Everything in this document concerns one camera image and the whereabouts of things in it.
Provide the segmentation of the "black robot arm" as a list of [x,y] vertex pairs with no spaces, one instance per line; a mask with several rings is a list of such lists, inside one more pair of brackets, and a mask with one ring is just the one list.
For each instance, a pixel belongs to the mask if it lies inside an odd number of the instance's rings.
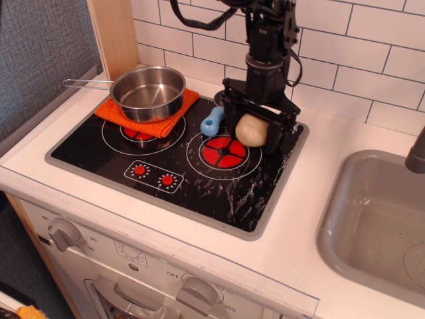
[[243,116],[250,115],[267,124],[265,152],[274,153],[296,124],[300,109],[285,95],[290,85],[291,58],[297,58],[292,46],[299,28],[295,19],[295,1],[228,1],[240,7],[246,17],[249,51],[246,55],[246,80],[226,78],[224,117],[232,136]]

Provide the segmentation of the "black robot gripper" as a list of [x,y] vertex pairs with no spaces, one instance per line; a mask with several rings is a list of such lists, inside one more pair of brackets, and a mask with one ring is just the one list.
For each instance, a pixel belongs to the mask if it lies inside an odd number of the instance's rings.
[[291,55],[263,62],[246,56],[246,80],[225,78],[224,119],[227,132],[236,135],[243,115],[251,114],[268,123],[265,152],[272,154],[296,124],[300,109],[285,95]]

